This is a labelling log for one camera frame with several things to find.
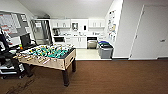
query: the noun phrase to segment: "ceiling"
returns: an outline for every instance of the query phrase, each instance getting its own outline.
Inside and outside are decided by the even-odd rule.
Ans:
[[[33,15],[50,18],[104,18],[113,0],[18,0]]]

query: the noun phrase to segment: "upper cabinet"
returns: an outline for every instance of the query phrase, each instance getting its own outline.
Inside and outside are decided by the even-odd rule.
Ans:
[[[104,28],[104,19],[89,19],[89,28]]]
[[[70,19],[58,20],[58,19],[51,19],[51,24],[53,28],[70,28],[71,21]]]

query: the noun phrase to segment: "lower cabinet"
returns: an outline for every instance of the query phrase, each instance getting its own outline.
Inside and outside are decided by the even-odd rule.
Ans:
[[[72,40],[75,48],[87,48],[87,37],[73,37]]]

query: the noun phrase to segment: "kitchen counter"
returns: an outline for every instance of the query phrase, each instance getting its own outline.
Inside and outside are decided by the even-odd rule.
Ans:
[[[100,35],[82,35],[82,36],[74,36],[74,35],[68,35],[68,36],[53,36],[53,37],[104,37],[104,36],[100,36]]]

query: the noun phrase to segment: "baseboard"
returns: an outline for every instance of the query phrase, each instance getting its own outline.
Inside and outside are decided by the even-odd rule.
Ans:
[[[158,60],[168,60],[168,57],[158,57]]]
[[[128,60],[128,58],[112,58],[112,60]]]

